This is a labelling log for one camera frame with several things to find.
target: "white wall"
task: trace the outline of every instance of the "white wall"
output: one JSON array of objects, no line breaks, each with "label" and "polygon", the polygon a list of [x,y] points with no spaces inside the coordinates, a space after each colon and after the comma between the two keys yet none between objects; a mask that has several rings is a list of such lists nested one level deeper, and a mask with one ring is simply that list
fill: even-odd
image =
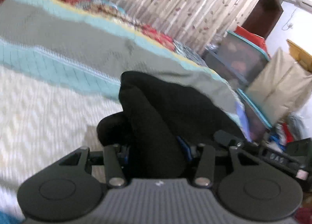
[{"label": "white wall", "polygon": [[298,8],[293,18],[289,21],[289,23],[293,24],[293,28],[284,31],[282,27],[291,17],[296,6],[283,2],[282,8],[284,10],[283,14],[266,39],[268,53],[274,55],[278,47],[282,47],[282,49],[287,52],[288,45],[286,39],[290,39],[308,53],[312,54],[312,13]]}]

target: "yellow trim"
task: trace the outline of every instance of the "yellow trim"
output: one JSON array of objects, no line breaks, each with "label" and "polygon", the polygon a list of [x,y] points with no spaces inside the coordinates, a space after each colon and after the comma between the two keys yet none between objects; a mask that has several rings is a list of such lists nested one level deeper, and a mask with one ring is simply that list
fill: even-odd
[{"label": "yellow trim", "polygon": [[[121,23],[112,21],[112,20],[110,20],[110,19],[108,19],[108,18],[104,18],[104,17],[102,17],[101,15],[95,15],[95,14],[89,13],[89,12],[87,12],[87,11],[84,11],[84,10],[82,10],[82,9],[74,8],[73,6],[68,5],[68,4],[64,3],[64,2],[61,2],[61,1],[59,1],[59,0],[51,0],[51,1],[52,1],[53,3],[59,5],[59,6],[63,7],[63,8],[66,8],[66,9],[68,9],[68,10],[70,10],[70,11],[73,11],[73,12],[75,12],[75,13],[78,13],[78,14],[81,14],[81,15],[88,15],[88,16],[92,16],[92,17],[102,18],[102,19],[105,19],[105,20],[107,20],[107,21],[113,22],[114,24],[118,24],[118,25],[120,25],[121,27],[123,27],[124,29],[126,29],[127,31],[130,31],[130,32],[132,32],[132,33],[134,33],[134,34],[136,34],[136,35],[138,35],[138,36],[140,36],[140,37],[144,37],[144,38],[145,38],[147,41],[149,41],[151,44],[156,45],[156,46],[158,46],[159,48],[166,49],[163,45],[161,45],[161,44],[158,43],[157,41],[155,41],[155,40],[153,40],[153,39],[147,37],[146,35],[144,35],[144,34],[141,33],[140,31],[133,30],[133,29],[129,28],[126,24],[121,24]],[[183,56],[180,55],[180,54],[177,54],[177,53],[175,53],[175,52],[173,52],[173,51],[171,51],[171,50],[168,50],[168,51],[171,52],[171,53],[172,53],[175,57],[177,57],[179,60],[188,62],[188,63],[190,63],[190,64],[192,64],[192,65],[197,66],[197,67],[203,67],[203,66],[200,66],[200,65],[196,64],[195,62],[193,62],[193,61],[191,61],[191,60],[189,60],[189,59],[183,57]]]}]

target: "bed sheet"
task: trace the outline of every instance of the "bed sheet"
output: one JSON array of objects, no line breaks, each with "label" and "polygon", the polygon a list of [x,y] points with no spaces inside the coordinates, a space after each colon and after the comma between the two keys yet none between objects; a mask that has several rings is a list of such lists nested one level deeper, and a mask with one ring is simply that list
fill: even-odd
[{"label": "bed sheet", "polygon": [[[25,179],[81,145],[101,148],[95,127],[121,111],[124,71],[192,86],[243,124],[243,106],[224,79],[174,52],[170,38],[91,2],[0,5],[0,210],[16,217],[22,218],[16,191]],[[95,176],[104,179],[103,170]]]}]

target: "red bag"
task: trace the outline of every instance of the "red bag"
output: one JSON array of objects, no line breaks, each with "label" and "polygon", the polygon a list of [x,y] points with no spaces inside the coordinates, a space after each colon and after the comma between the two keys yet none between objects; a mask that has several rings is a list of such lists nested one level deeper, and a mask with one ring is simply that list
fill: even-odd
[{"label": "red bag", "polygon": [[267,54],[267,48],[266,48],[266,41],[263,37],[257,36],[253,33],[248,32],[246,29],[237,26],[236,30],[234,31],[234,33],[240,35],[241,37],[246,38],[248,41],[252,42],[253,44],[257,45],[258,47],[260,47],[261,49],[263,49]]}]

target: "white cable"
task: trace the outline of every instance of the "white cable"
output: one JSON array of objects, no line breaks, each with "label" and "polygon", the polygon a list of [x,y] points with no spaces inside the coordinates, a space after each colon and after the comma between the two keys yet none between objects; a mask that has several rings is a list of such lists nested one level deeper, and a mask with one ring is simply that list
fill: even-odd
[{"label": "white cable", "polygon": [[289,18],[289,20],[284,24],[284,26],[282,26],[282,30],[289,30],[291,28],[291,25],[288,25],[288,22],[290,22],[290,20],[292,19],[292,17],[294,16],[294,13],[296,12],[298,7],[295,8],[295,10],[292,12],[291,17]]}]

